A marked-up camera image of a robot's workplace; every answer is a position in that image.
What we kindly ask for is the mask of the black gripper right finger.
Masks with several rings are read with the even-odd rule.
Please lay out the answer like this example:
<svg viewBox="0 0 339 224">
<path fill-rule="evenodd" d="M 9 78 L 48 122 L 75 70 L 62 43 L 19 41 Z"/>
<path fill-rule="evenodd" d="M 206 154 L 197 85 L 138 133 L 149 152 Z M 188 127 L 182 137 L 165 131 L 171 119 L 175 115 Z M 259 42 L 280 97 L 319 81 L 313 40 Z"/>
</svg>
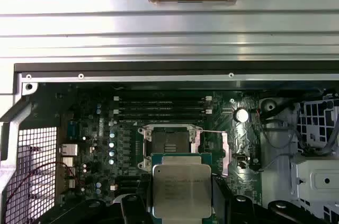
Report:
<svg viewBox="0 0 339 224">
<path fill-rule="evenodd" d="M 284 200 L 264 208 L 244 196 L 233 194 L 224 178 L 212 176 L 212 206 L 218 223 L 325 223 L 313 214 Z"/>
</svg>

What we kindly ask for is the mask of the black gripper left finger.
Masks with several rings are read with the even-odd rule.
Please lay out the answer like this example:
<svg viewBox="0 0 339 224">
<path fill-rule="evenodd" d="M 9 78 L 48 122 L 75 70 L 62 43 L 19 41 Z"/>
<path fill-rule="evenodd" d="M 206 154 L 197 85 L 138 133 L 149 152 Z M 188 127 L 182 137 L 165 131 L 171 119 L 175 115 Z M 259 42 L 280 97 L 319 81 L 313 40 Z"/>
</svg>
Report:
<svg viewBox="0 0 339 224">
<path fill-rule="evenodd" d="M 40 223 L 152 223 L 144 202 L 136 194 L 124 196 L 107 206 L 104 201 L 90 199 L 51 210 L 39 218 Z"/>
</svg>

